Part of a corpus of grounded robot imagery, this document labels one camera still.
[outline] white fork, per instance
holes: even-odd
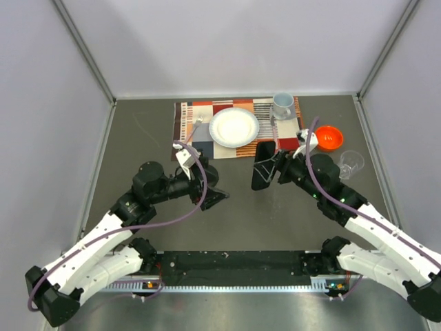
[[[204,116],[203,115],[199,115],[198,118],[196,119],[196,123],[193,124],[193,130],[192,133],[189,134],[189,136],[186,138],[185,143],[188,143],[188,141],[190,140],[190,138],[192,138],[192,135],[194,134],[194,132],[196,131],[197,128],[199,128],[199,126],[202,124],[202,121],[204,120]]]

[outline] utensil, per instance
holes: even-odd
[[[219,145],[237,148],[251,143],[259,133],[259,122],[243,108],[225,108],[209,123],[209,133]]]
[[[273,115],[276,119],[287,119],[291,115],[294,97],[286,92],[277,93],[273,97]]]
[[[318,148],[324,152],[332,152],[343,144],[343,133],[333,126],[320,126],[316,130]]]
[[[203,115],[199,115],[198,118],[196,119],[196,122],[194,122],[193,124],[193,130],[192,132],[189,134],[189,136],[186,138],[185,143],[188,143],[188,141],[190,140],[190,138],[192,138],[194,132],[196,131],[197,128],[199,128],[199,126],[202,124],[204,120],[204,116]]]
[[[365,158],[355,150],[347,150],[340,156],[338,167],[340,168],[340,178],[349,179],[353,174],[359,172],[365,166]]]
[[[276,151],[278,150],[278,142],[277,142],[277,129],[276,129],[276,120],[274,118],[274,115],[271,116],[271,118],[269,119],[269,122],[271,123],[271,127],[273,129],[273,138],[274,138],[274,142],[276,143]]]

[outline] patchwork placemat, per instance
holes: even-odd
[[[222,101],[191,101],[178,102],[174,109],[174,130],[173,140],[184,142],[186,137],[192,132],[193,124],[198,115],[203,115],[204,120],[193,134],[189,144],[198,150],[202,150],[204,155],[210,159],[228,159],[234,157],[254,157],[256,146],[259,141],[274,140],[273,130],[269,122],[269,113],[272,99],[236,99]],[[209,134],[209,122],[213,116],[222,109],[239,107],[252,112],[258,119],[260,130],[257,138],[250,144],[239,148],[226,148],[215,141]],[[278,147],[283,149],[295,150],[298,146],[296,137],[297,131],[302,128],[302,117],[298,98],[294,98],[295,116],[291,119],[276,121],[276,133]]]

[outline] gray table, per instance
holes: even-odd
[[[170,161],[175,100],[119,101],[110,130],[90,210],[87,231],[131,185],[132,177],[146,161],[159,161],[166,174],[177,162]],[[352,97],[299,98],[305,125],[320,116],[321,125],[340,128],[345,136],[341,149],[331,153],[337,161],[344,150],[359,151],[365,167],[347,184],[365,195],[387,215]],[[358,236],[324,217],[316,201],[292,184],[251,190],[252,158],[213,160],[220,175],[218,187],[231,194],[207,212],[168,228],[141,231],[157,250],[319,250],[336,235],[359,245]],[[180,198],[156,205],[152,222],[175,219],[193,205]]]
[[[318,114],[321,124],[340,128],[344,150],[357,150],[365,168],[348,184],[386,213],[352,98],[301,97],[305,124]],[[159,161],[167,173],[170,161],[174,101],[119,101],[110,130],[94,194],[88,230],[131,185],[138,167]],[[267,190],[250,188],[253,160],[215,160],[218,186],[231,194],[207,212],[172,227],[138,232],[157,250],[319,250],[326,238],[340,235],[367,246],[363,240],[317,210],[316,202],[295,185],[273,183]],[[157,205],[155,222],[169,221],[193,206],[186,198]],[[113,294],[97,294],[76,316],[89,311]],[[373,281],[362,281],[343,303],[323,300],[323,294],[161,294],[144,305],[128,298],[107,303],[80,324],[64,330],[425,330],[424,321],[394,292]]]

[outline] plate rim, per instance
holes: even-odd
[[[216,136],[216,134],[213,134],[213,132],[214,132],[214,129],[213,129],[214,124],[213,123],[215,122],[216,117],[218,117],[219,114],[222,114],[222,112],[225,112],[226,110],[229,110],[229,111],[231,111],[231,110],[240,110],[241,112],[246,112],[246,114],[249,115],[253,119],[253,122],[256,124],[256,134],[255,135],[253,134],[251,136],[252,139],[250,141],[248,141],[247,143],[244,143],[244,144],[236,145],[236,144],[220,143],[219,141],[217,141],[215,139],[215,137],[218,137],[218,135]],[[251,143],[258,136],[259,130],[260,130],[260,124],[259,124],[259,121],[258,121],[256,115],[254,115],[254,113],[250,112],[249,110],[241,108],[241,107],[228,107],[228,108],[222,109],[221,111],[217,112],[213,116],[213,118],[209,122],[208,130],[209,130],[210,136],[212,136],[212,138],[213,138],[213,141],[215,141],[219,145],[221,145],[223,147],[226,147],[226,148],[239,148],[239,147],[243,147],[243,146],[248,145],[249,143]]]

